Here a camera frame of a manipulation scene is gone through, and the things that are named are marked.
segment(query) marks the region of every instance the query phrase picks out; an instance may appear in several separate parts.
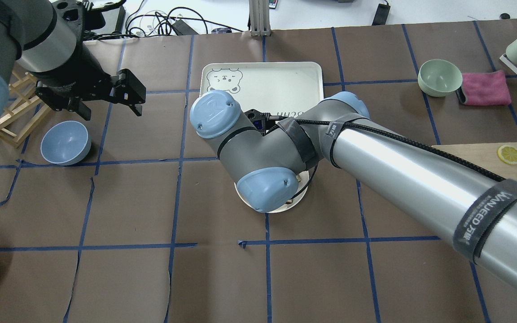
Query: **folded cloth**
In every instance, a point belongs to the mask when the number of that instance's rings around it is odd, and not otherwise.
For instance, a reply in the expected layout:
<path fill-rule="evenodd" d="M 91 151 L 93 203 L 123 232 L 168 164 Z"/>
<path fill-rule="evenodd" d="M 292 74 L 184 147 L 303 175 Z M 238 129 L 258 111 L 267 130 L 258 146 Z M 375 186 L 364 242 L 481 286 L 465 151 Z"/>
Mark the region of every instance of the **folded cloth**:
<path fill-rule="evenodd" d="M 508 105 L 512 102 L 504 71 L 463 73 L 462 86 L 456 91 L 465 105 Z"/>

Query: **bear drawing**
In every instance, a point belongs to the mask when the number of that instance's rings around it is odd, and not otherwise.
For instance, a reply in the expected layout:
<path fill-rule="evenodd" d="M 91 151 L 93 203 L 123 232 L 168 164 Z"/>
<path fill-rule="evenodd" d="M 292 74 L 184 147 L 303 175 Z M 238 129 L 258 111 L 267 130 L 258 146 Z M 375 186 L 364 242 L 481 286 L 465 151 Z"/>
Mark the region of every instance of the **bear drawing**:
<path fill-rule="evenodd" d="M 220 70 L 212 70 L 207 74 L 207 80 L 209 81 L 207 91 L 223 90 L 232 94 L 238 93 L 241 90 L 241 79 L 242 72 L 238 69 L 221 68 Z"/>

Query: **brown table surface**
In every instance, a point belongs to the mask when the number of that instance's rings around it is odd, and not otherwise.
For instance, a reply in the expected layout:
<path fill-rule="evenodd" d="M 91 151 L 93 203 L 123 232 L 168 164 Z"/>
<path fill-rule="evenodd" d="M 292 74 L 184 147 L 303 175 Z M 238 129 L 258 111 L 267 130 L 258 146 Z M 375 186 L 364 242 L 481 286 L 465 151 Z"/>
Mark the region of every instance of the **brown table surface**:
<path fill-rule="evenodd" d="M 93 149 L 76 167 L 39 153 L 47 129 L 78 119 L 66 112 L 23 150 L 0 142 L 0 200 L 12 193 L 0 207 L 0 322 L 163 322 L 169 276 L 169 323 L 517 322 L 512 288 L 326 162 L 298 206 L 254 212 L 185 120 L 209 63 L 315 61 L 326 96 L 354 92 L 411 139 L 517 142 L 511 71 L 511 106 L 462 106 L 416 83 L 434 58 L 505 69 L 498 57 L 516 38 L 517 20 L 502 20 L 89 42 L 106 72 L 130 68 L 147 86 L 144 115 L 89 103 Z"/>

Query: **black power adapter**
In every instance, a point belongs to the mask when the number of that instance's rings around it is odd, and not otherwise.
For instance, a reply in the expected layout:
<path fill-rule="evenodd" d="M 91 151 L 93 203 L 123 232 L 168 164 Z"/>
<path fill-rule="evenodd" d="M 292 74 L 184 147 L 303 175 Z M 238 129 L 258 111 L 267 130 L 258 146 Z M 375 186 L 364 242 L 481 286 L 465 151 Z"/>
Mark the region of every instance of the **black power adapter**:
<path fill-rule="evenodd" d="M 386 25 L 386 19 L 388 19 L 388 13 L 390 12 L 390 4 L 379 4 L 374 15 L 374 21 L 372 25 Z"/>

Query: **wooden cutting board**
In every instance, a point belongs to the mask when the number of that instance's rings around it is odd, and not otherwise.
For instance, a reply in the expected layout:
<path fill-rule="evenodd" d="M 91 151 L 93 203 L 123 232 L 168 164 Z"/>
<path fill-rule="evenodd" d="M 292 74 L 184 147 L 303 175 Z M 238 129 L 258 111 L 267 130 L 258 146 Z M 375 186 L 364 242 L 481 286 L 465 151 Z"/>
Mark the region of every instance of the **wooden cutting board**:
<path fill-rule="evenodd" d="M 433 147 L 468 160 L 502 177 L 517 180 L 517 165 L 508 165 L 498 158 L 497 151 L 501 145 L 512 145 L 517 148 L 517 143 L 435 145 Z"/>

